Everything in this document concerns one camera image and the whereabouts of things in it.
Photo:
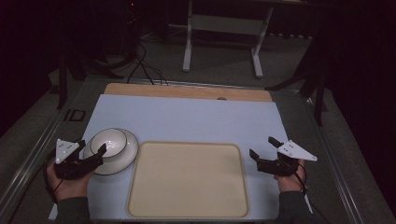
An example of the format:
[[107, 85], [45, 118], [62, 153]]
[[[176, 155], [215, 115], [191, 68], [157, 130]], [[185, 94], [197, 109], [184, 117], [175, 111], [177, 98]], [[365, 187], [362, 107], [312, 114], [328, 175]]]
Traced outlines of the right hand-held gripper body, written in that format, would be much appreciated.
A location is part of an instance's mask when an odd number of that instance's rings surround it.
[[317, 156], [314, 156], [291, 140], [283, 143], [282, 147], [277, 148], [276, 154], [277, 158], [273, 161], [264, 160], [262, 163], [256, 162], [257, 170], [270, 175], [290, 176], [297, 172], [299, 160], [318, 160]]

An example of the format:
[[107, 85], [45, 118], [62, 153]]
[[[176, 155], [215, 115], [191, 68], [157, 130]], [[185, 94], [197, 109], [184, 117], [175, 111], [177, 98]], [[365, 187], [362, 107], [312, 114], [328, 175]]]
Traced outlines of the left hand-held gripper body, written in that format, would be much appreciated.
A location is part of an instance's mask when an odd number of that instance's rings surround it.
[[102, 158], [95, 158], [94, 154], [81, 159], [76, 152], [78, 142], [68, 142], [58, 139], [55, 148], [55, 174], [58, 178], [74, 180], [94, 171], [104, 163]]

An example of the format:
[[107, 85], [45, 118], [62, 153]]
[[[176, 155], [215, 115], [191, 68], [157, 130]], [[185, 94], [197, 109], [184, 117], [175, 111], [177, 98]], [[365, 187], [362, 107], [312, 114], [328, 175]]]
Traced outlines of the white bowl with dark rim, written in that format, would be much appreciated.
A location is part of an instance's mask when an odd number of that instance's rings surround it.
[[105, 129], [95, 135], [91, 140], [91, 152], [96, 154], [102, 145], [106, 145], [105, 158], [111, 158], [120, 154], [127, 143], [125, 133], [119, 129]]

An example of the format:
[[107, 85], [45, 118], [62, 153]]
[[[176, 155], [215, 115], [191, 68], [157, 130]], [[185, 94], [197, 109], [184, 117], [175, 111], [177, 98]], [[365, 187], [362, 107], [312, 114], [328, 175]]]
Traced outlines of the person's right hand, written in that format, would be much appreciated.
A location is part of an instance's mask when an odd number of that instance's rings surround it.
[[290, 176], [278, 176], [275, 175], [274, 179], [277, 181], [277, 185], [280, 192], [286, 191], [300, 191], [304, 190], [306, 181], [306, 170], [304, 168], [304, 160], [299, 160], [298, 170], [295, 175]]

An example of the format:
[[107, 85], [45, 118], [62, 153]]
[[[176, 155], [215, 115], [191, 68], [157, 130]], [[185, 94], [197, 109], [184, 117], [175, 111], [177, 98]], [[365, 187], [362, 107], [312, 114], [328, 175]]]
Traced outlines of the person's left hand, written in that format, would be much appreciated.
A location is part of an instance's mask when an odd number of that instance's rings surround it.
[[88, 194], [89, 181], [93, 172], [79, 179], [62, 180], [56, 176], [54, 163], [52, 163], [47, 168], [47, 175], [51, 192], [55, 196], [56, 201], [60, 202], [69, 198], [86, 197]]

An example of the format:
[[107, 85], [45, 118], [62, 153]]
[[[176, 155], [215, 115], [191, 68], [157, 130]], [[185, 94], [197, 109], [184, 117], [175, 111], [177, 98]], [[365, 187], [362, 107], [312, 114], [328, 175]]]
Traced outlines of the white plate with dark rim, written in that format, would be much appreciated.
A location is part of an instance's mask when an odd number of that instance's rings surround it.
[[[126, 146], [120, 154], [114, 157], [105, 158], [103, 156], [104, 163], [95, 170], [95, 172], [98, 175], [114, 175], [115, 173], [124, 170], [134, 161], [137, 155], [137, 151], [139, 148], [137, 138], [127, 130], [124, 129], [119, 129], [119, 130], [121, 130], [126, 135], [127, 138]], [[84, 159], [93, 155], [93, 153], [91, 152], [91, 140], [84, 148], [83, 151]]]

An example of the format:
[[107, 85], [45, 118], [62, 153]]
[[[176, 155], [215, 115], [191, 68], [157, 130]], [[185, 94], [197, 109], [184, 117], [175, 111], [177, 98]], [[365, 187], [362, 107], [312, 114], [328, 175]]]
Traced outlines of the white strip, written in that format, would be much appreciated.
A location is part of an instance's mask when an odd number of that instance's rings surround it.
[[312, 209], [312, 206], [311, 206], [311, 203], [309, 201], [309, 198], [308, 198], [307, 194], [304, 195], [304, 200], [305, 200], [305, 203], [307, 205], [307, 208], [308, 208], [309, 212], [313, 215], [314, 212], [313, 212], [313, 209]]

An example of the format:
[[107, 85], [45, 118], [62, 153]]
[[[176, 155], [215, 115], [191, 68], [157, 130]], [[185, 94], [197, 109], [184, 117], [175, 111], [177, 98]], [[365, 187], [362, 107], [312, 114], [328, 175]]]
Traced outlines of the black metal stand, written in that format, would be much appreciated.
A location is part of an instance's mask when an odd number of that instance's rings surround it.
[[312, 37], [303, 58], [299, 62], [293, 76], [274, 86], [266, 87], [268, 91], [279, 91], [291, 84], [304, 80], [304, 84], [298, 90], [303, 98], [309, 98], [313, 93], [315, 96], [314, 118], [319, 127], [322, 126], [321, 111], [323, 109], [323, 96], [327, 73], [325, 72], [326, 62], [320, 56], [322, 31], [318, 30]]
[[114, 74], [76, 48], [66, 47], [65, 49], [61, 50], [59, 55], [59, 81], [56, 89], [56, 92], [59, 95], [59, 101], [57, 105], [58, 109], [61, 109], [67, 100], [67, 74], [70, 73], [72, 77], [77, 80], [83, 80], [86, 76], [83, 69], [84, 64], [97, 71], [100, 75], [120, 79], [120, 76]]

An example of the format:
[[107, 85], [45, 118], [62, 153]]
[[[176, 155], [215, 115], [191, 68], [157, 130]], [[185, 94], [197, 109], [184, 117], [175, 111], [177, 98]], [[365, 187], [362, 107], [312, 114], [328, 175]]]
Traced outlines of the beige tray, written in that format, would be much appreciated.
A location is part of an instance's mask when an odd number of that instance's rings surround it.
[[127, 211], [138, 218], [240, 218], [248, 195], [233, 144], [145, 142], [134, 167]]

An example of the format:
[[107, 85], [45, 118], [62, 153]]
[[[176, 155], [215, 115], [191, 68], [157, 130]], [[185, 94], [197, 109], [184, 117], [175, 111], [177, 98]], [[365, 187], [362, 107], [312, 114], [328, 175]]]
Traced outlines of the light blue table mat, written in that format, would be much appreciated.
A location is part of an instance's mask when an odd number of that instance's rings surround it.
[[278, 214], [278, 188], [271, 175], [260, 173], [249, 156], [252, 149], [267, 160], [276, 158], [269, 136], [287, 139], [273, 103], [145, 97], [103, 94], [99, 97], [83, 135], [91, 140], [102, 130], [124, 129], [138, 141], [233, 144], [243, 161], [248, 213], [240, 218], [138, 218], [127, 211], [134, 177], [134, 161], [114, 175], [98, 175], [88, 186], [93, 220], [102, 221], [248, 221], [274, 219]]

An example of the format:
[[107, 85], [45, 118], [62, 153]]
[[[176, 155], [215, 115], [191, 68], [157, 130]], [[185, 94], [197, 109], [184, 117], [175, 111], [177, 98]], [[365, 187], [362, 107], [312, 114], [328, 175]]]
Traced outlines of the black rectangular floor bracket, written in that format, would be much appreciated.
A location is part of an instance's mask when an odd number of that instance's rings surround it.
[[64, 116], [64, 121], [80, 122], [85, 119], [86, 111], [79, 109], [68, 109]]

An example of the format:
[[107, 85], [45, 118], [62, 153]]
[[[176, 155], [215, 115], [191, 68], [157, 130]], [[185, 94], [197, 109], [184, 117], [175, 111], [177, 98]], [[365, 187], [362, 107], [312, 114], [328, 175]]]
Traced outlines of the metal floor rail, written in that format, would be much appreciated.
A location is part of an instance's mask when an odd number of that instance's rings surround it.
[[307, 110], [307, 113], [311, 116], [310, 118], [311, 123], [314, 125], [316, 132], [319, 135], [320, 142], [324, 146], [325, 158], [328, 163], [330, 172], [332, 174], [333, 182], [337, 188], [337, 191], [340, 195], [340, 199], [346, 210], [346, 214], [349, 219], [349, 222], [350, 224], [363, 224], [360, 211], [357, 208], [355, 200], [351, 195], [349, 186], [347, 185], [347, 182], [342, 174], [339, 164], [333, 154], [332, 144], [329, 141], [324, 128], [319, 127], [316, 122], [316, 119], [314, 118], [313, 112], [315, 107], [313, 101], [310, 98], [308, 98], [308, 99], [303, 99], [303, 102], [304, 102], [304, 107]]
[[67, 108], [32, 108], [0, 138], [0, 219], [14, 212]]

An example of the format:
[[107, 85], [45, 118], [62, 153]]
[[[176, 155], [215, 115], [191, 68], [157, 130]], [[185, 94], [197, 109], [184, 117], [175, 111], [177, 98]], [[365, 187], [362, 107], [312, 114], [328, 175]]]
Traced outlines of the white metal table frame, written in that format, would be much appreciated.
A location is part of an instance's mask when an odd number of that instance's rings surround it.
[[191, 53], [192, 53], [192, 31], [210, 31], [240, 35], [255, 35], [258, 37], [257, 45], [250, 50], [252, 63], [256, 78], [263, 78], [262, 65], [260, 60], [260, 50], [265, 38], [269, 22], [274, 9], [268, 7], [265, 10], [262, 20], [238, 19], [221, 16], [209, 16], [195, 14], [193, 12], [193, 0], [188, 1], [188, 19], [187, 19], [187, 42], [184, 52], [182, 70], [189, 72], [191, 70]]

